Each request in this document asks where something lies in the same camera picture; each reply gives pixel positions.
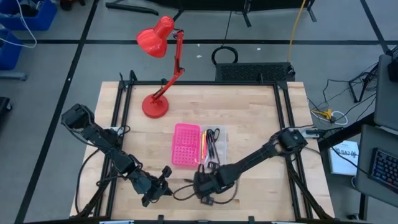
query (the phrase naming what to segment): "yellow cable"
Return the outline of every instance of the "yellow cable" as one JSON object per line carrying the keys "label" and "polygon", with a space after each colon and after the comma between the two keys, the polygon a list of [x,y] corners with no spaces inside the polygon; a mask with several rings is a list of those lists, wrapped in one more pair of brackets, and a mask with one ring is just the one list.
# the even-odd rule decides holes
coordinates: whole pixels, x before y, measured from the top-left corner
{"label": "yellow cable", "polygon": [[306,1],[307,1],[307,0],[303,0],[303,3],[301,4],[301,7],[300,7],[300,11],[298,12],[296,21],[294,22],[294,26],[293,26],[293,30],[292,30],[292,35],[290,36],[289,54],[287,55],[287,62],[290,62],[290,58],[291,58],[291,56],[292,56],[292,47],[293,47],[294,34],[295,34],[295,32],[296,32],[297,24],[299,23],[300,16],[301,16],[301,13],[303,12],[303,8],[304,8],[304,5],[305,5],[305,2],[306,2]]}

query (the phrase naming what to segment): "keyboard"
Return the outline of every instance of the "keyboard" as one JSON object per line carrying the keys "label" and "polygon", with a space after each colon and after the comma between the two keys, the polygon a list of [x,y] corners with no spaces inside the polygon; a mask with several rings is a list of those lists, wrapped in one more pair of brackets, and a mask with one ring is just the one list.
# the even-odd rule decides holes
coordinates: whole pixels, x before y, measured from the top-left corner
{"label": "keyboard", "polygon": [[373,149],[371,178],[398,194],[398,156]]}

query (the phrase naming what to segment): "lamp shade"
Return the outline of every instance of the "lamp shade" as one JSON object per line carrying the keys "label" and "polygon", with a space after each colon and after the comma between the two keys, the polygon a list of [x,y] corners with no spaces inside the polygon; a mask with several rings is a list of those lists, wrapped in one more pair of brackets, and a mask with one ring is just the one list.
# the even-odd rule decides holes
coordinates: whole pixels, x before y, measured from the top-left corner
{"label": "lamp shade", "polygon": [[145,29],[137,35],[138,45],[149,55],[162,58],[167,50],[167,36],[174,29],[174,20],[163,16],[154,28]]}

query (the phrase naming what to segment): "gray floor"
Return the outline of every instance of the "gray floor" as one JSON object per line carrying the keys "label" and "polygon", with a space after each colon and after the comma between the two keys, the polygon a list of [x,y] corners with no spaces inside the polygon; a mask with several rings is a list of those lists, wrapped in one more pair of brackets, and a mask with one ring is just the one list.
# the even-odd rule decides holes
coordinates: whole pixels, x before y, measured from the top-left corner
{"label": "gray floor", "polygon": [[[59,10],[47,32],[34,32],[38,39],[69,39],[81,37],[91,3],[74,5],[71,12]],[[371,12],[386,40],[398,40],[395,0],[367,0]],[[149,5],[161,15],[173,16],[177,11]],[[313,11],[318,22],[304,12],[298,25],[298,40],[377,40],[359,0],[316,0]],[[186,39],[223,39],[228,12],[184,12],[177,27],[184,29]],[[252,27],[247,28],[241,15],[232,14],[229,39],[288,40],[296,9],[251,12]],[[144,28],[153,26],[158,17],[105,8],[100,1],[88,33],[88,39],[133,40]],[[15,32],[28,39],[27,32]],[[186,72],[181,80],[214,80],[215,67],[210,55],[219,45],[185,44],[182,65]],[[287,45],[231,45],[239,52],[239,62],[284,62]],[[12,223],[25,193],[30,175],[43,145],[44,137],[69,71],[77,45],[39,44],[24,49],[16,70],[26,72],[25,82],[0,80],[0,96],[12,99],[14,110],[1,127],[0,133],[0,223]],[[172,73],[174,50],[162,60],[145,55],[136,45],[85,45],[78,62],[64,110],[74,103],[94,109],[101,82],[118,80],[121,72],[127,78],[133,69],[140,80],[160,80]],[[382,54],[379,45],[295,45],[292,65],[296,80],[304,82],[308,97],[315,103],[323,101],[326,79],[349,80],[377,61]],[[232,56],[221,53],[220,62],[230,62]],[[331,83],[326,97],[347,88],[346,83]],[[368,106],[365,102],[348,114],[349,123]],[[346,91],[330,102],[330,108],[346,112],[353,106]],[[313,122],[328,128],[317,119]],[[80,168],[84,145],[74,140],[64,128],[57,126],[42,174],[39,179],[26,221],[66,218],[72,206],[76,175]],[[358,211],[359,193],[350,187],[349,178],[328,174],[326,177],[336,216],[344,218]],[[398,209],[371,199],[368,219],[376,223],[393,223]]]}

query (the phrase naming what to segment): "black floor stripe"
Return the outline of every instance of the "black floor stripe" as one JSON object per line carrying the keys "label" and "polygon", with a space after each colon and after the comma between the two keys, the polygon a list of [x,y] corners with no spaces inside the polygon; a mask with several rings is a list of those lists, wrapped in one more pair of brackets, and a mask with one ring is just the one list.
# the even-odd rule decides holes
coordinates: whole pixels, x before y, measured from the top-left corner
{"label": "black floor stripe", "polygon": [[[38,40],[38,44],[79,44],[80,40]],[[176,44],[175,40],[168,40],[168,44]],[[396,44],[398,40],[384,41],[387,44]],[[23,40],[25,44],[32,44],[33,40]],[[269,44],[287,45],[289,40],[223,40],[223,39],[197,39],[184,40],[184,44]],[[136,40],[86,40],[85,44],[114,44],[137,45]],[[294,45],[377,45],[378,40],[294,40]]]}
{"label": "black floor stripe", "polygon": [[361,4],[362,4],[363,9],[365,10],[366,16],[369,19],[369,22],[372,25],[373,31],[376,34],[377,39],[380,41],[380,45],[383,48],[384,53],[387,53],[388,46],[387,46],[386,41],[384,40],[384,38],[383,38],[383,36],[382,36],[382,34],[380,32],[379,27],[376,24],[376,21],[374,20],[374,17],[372,15],[372,12],[371,12],[366,0],[361,0]]}
{"label": "black floor stripe", "polygon": [[76,70],[76,67],[77,67],[79,59],[80,59],[81,51],[83,50],[83,46],[85,44],[85,40],[87,38],[88,31],[90,29],[91,23],[93,22],[93,18],[94,18],[94,15],[95,15],[95,11],[97,9],[98,1],[99,0],[94,0],[93,5],[91,7],[90,14],[88,15],[88,18],[87,18],[87,21],[86,21],[86,24],[85,24],[85,28],[83,29],[83,33],[81,34],[81,38],[80,38],[80,41],[78,43],[78,47],[77,47],[75,56],[74,56],[74,58],[72,60],[72,64],[70,65],[70,69],[69,69],[68,75],[67,75],[67,77],[65,79],[65,83],[63,84],[63,88],[62,88],[62,91],[61,91],[61,94],[60,94],[60,98],[58,99],[57,107],[55,108],[55,111],[54,111],[54,114],[52,116],[49,129],[48,129],[47,134],[45,136],[44,143],[43,143],[42,149],[41,149],[40,154],[39,154],[39,158],[37,159],[37,162],[36,162],[35,168],[33,170],[32,176],[30,177],[30,181],[29,181],[29,184],[27,186],[27,189],[26,189],[24,198],[22,200],[21,206],[19,207],[19,211],[18,211],[17,217],[15,219],[15,223],[23,223],[24,220],[25,220],[26,213],[27,213],[29,205],[30,205],[30,201],[32,200],[34,191],[36,189],[37,182],[38,182],[39,177],[40,177],[40,173],[41,173],[41,171],[43,169],[45,158],[47,157],[47,153],[48,153],[49,148],[50,148],[50,144],[51,144],[54,132],[55,132],[55,128],[57,127],[57,123],[58,123],[58,121],[60,119],[60,115],[61,115],[61,112],[62,112],[63,104],[64,104],[65,99],[67,97],[68,90],[69,90],[70,84],[71,84],[72,79],[73,79],[73,75],[75,74],[75,70]]}

